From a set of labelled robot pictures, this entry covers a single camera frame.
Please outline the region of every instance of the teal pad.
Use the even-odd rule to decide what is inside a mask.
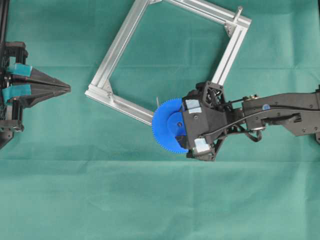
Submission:
[[[14,97],[30,96],[31,95],[31,85],[24,84],[24,85],[15,85],[15,86],[10,86],[10,87],[4,88],[4,89],[2,89],[2,95],[3,95],[3,100],[5,103],[7,103],[8,100],[10,100]]]
[[[14,75],[30,77],[31,71],[32,71],[32,66],[24,65],[21,63],[16,63],[14,65],[9,66],[7,68],[7,71],[14,74]]]

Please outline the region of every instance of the square metal frame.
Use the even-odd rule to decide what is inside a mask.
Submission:
[[[154,113],[115,95],[109,79],[145,10],[149,5],[160,2],[174,4],[224,26],[230,41],[211,80],[220,85],[224,84],[251,24],[251,19],[241,15],[241,6],[237,12],[232,12],[205,0],[135,0],[85,95],[147,125],[152,124]]]

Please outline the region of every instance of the black plastic part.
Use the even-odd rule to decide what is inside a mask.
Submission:
[[[189,112],[188,100],[197,100],[200,109]],[[214,161],[226,137],[244,134],[259,142],[267,125],[282,125],[295,136],[315,134],[320,144],[320,89],[312,93],[244,97],[242,108],[234,109],[232,104],[239,100],[226,102],[222,86],[204,82],[197,84],[182,102],[186,136],[176,139],[189,150],[188,158]],[[209,150],[197,152],[195,140],[199,138],[205,139]]]
[[[71,91],[68,84],[35,68],[32,68],[29,77],[6,72],[10,57],[15,58],[16,64],[24,65],[28,57],[24,42],[5,42],[8,10],[9,0],[0,0],[0,149],[14,137],[14,132],[24,130],[22,120],[25,108]],[[8,103],[4,102],[2,89],[16,85],[29,85],[31,95],[14,96]]]

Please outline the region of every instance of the blue dot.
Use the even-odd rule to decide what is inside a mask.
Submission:
[[[262,110],[263,111],[266,111],[266,110],[269,110],[269,109],[271,109],[269,104],[265,104],[265,105],[262,106]]]

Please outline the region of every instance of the blue gear teeth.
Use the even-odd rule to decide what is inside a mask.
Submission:
[[[156,142],[167,151],[177,154],[188,152],[176,140],[177,136],[186,136],[181,107],[181,98],[168,100],[158,107],[152,118],[152,132]]]

